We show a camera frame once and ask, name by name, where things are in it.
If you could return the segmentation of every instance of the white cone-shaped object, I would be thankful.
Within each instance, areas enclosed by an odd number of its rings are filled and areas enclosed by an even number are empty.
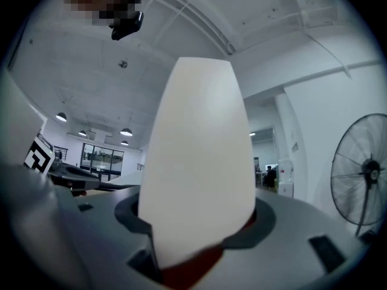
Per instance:
[[[230,62],[180,58],[157,113],[138,208],[161,269],[220,243],[252,215],[249,131]]]

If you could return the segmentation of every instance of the fan guard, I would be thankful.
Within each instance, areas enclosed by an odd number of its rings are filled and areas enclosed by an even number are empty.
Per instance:
[[[352,224],[382,220],[387,206],[387,115],[371,114],[345,132],[332,163],[331,191],[339,213]]]

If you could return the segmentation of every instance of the glass window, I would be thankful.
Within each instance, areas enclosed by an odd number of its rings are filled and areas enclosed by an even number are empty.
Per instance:
[[[91,171],[94,172],[101,170],[121,172],[123,154],[117,150],[84,144],[80,165],[86,167],[83,168],[86,170],[87,167],[91,167]]]
[[[89,167],[91,165],[91,157],[93,154],[93,145],[84,144],[83,146],[83,154],[82,154],[82,160],[80,161],[80,164],[83,166]]]
[[[110,170],[112,155],[113,150],[95,146],[92,166],[97,170]]]
[[[111,170],[121,172],[122,169],[122,161],[123,161],[123,152],[114,151]]]

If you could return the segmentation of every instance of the black slot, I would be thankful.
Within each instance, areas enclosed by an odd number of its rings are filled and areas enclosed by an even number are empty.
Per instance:
[[[151,250],[139,251],[130,261],[128,261],[128,265],[144,276],[161,283],[161,275],[158,272]]]
[[[334,271],[345,261],[344,256],[326,235],[312,237],[309,239],[309,243],[320,258],[327,273]]]
[[[90,209],[94,208],[93,206],[91,206],[91,205],[88,204],[88,203],[81,204],[81,205],[79,205],[78,207],[79,207],[79,210],[80,210],[80,211],[87,211],[87,210],[90,210]]]

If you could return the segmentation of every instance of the concrete ceiling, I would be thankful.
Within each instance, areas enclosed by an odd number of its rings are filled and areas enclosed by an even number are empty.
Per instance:
[[[348,20],[336,0],[143,0],[138,8],[141,30],[117,42],[63,0],[45,0],[24,31],[16,83],[44,114],[64,111],[68,132],[102,129],[113,134],[106,143],[119,145],[129,127],[129,147],[139,149],[179,57],[228,59],[272,37]]]

